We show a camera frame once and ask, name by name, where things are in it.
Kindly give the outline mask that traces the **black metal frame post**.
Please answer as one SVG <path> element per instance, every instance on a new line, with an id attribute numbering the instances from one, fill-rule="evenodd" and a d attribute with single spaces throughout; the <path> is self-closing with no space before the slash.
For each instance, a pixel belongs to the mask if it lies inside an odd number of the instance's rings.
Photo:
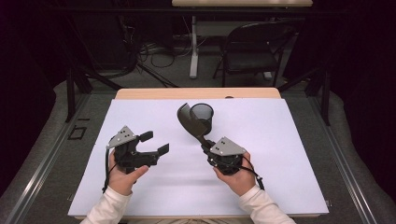
<path id="1" fill-rule="evenodd" d="M 286 91 L 289 88 L 301 83 L 305 79 L 309 79 L 307 86 L 304 89 L 306 96 L 317 96 L 321 91 L 320 101 L 320 116 L 326 125 L 330 126 L 329 120 L 329 106 L 330 106 L 330 90 L 331 90 L 331 75 L 324 67 L 315 67 L 312 70 L 304 73 L 301 76 L 289 80 L 286 84 L 277 87 L 279 92 Z"/>
<path id="2" fill-rule="evenodd" d="M 77 66 L 75 68 L 70 68 L 66 73 L 66 93 L 67 93 L 67 117 L 66 122 L 69 122 L 71 118 L 76 114 L 76 99 L 75 99 L 75 87 L 83 94 L 89 94 L 92 92 L 92 85 L 89 78 L 99 80 L 101 83 L 107 85 L 113 90 L 120 90 L 121 86 L 115 82 L 107 79 L 106 77 L 100 75 L 96 71 L 86 67 Z"/>

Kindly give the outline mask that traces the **person's right hand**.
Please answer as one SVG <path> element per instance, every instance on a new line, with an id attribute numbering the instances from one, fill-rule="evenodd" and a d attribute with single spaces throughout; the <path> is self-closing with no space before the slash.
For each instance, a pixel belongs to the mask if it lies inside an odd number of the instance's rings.
<path id="1" fill-rule="evenodd" d="M 217 167 L 213 168 L 217 178 L 228 185 L 238 196 L 244 195 L 256 185 L 255 175 L 251 172 L 250 154 L 246 152 L 243 157 L 243 169 L 233 175 L 223 175 Z"/>

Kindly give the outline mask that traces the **wooden desk with white legs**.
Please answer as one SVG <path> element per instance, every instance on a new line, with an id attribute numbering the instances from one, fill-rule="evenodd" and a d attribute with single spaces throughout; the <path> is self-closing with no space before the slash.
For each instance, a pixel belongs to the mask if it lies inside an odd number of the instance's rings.
<path id="1" fill-rule="evenodd" d="M 203 8 L 203 7 L 230 7 L 230 8 L 298 8 L 311 7 L 313 0 L 172 0 L 173 7 L 183 8 Z M 196 16 L 191 17 L 191 69 L 190 78 L 198 76 L 198 36 L 226 36 L 237 25 L 242 25 L 241 21 L 199 21 Z"/>

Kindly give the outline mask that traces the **black mesh pen cup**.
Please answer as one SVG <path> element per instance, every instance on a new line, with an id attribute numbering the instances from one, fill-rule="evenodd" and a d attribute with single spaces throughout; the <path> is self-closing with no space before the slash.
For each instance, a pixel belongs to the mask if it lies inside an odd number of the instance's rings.
<path id="1" fill-rule="evenodd" d="M 206 127 L 205 134 L 209 134 L 212 130 L 213 108 L 208 104 L 200 103 L 194 105 L 191 112 Z"/>

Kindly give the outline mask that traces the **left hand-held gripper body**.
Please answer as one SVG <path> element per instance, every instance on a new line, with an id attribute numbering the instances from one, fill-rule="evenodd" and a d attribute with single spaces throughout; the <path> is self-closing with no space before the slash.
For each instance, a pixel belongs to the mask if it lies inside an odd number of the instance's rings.
<path id="1" fill-rule="evenodd" d="M 129 127 L 124 126 L 109 140 L 106 146 L 107 155 L 111 148 L 115 149 L 114 161 L 126 174 L 143 165 L 148 167 L 156 165 L 160 158 L 157 151 L 139 152 L 136 149 L 140 143 L 138 137 L 139 135 L 134 134 Z"/>

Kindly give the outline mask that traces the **black folding chair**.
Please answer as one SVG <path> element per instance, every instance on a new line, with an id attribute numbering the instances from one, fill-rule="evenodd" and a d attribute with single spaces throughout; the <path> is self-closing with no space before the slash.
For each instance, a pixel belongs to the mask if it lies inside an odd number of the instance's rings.
<path id="1" fill-rule="evenodd" d="M 284 49 L 297 33 L 288 21 L 254 22 L 233 29 L 221 48 L 220 60 L 213 77 L 221 73 L 221 86 L 226 75 L 274 73 L 276 85 Z"/>

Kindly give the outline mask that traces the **grey metal floor rail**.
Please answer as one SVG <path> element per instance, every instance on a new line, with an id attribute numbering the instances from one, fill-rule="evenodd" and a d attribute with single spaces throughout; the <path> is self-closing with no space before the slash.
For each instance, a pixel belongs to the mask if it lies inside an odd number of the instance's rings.
<path id="1" fill-rule="evenodd" d="M 66 99 L 58 97 L 55 106 L 38 136 L 27 158 L 17 172 L 5 194 L 0 198 L 0 205 L 7 206 L 0 224 L 21 224 L 30 209 L 36 195 L 41 190 L 53 164 L 57 160 L 62 146 L 74 128 L 77 115 L 90 99 L 89 94 L 81 94 L 75 105 L 76 112 L 66 121 Z"/>
<path id="2" fill-rule="evenodd" d="M 349 196 L 361 217 L 362 224 L 377 224 L 375 216 L 357 182 L 356 177 L 352 173 L 343 150 L 340 148 L 331 127 L 326 124 L 321 116 L 318 100 L 315 97 L 308 97 L 308 102 L 311 104 L 318 123 L 330 142 L 333 159 L 345 182 Z"/>

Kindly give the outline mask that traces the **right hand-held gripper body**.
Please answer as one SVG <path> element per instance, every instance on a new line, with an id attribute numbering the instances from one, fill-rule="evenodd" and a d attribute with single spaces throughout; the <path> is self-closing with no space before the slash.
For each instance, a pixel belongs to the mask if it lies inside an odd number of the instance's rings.
<path id="1" fill-rule="evenodd" d="M 242 166 L 246 150 L 227 137 L 221 137 L 206 152 L 207 161 L 217 167 L 223 175 L 234 175 Z"/>

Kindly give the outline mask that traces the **black metal frame crossbar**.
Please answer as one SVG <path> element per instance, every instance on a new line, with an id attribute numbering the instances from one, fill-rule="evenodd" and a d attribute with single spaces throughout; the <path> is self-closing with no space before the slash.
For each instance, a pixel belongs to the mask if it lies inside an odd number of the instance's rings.
<path id="1" fill-rule="evenodd" d="M 165 15 L 287 15 L 287 16 L 339 16 L 346 10 L 314 10 L 310 8 L 76 8 L 51 7 L 49 11 L 59 13 L 108 13 L 108 14 L 165 14 Z"/>

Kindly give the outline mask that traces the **person's left hand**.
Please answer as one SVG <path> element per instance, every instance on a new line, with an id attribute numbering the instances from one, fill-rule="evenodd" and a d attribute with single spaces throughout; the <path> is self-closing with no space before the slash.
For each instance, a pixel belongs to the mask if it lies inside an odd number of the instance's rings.
<path id="1" fill-rule="evenodd" d="M 149 168 L 143 165 L 129 174 L 125 174 L 117 164 L 110 166 L 108 186 L 118 194 L 128 196 L 132 193 L 135 182 L 143 176 Z"/>

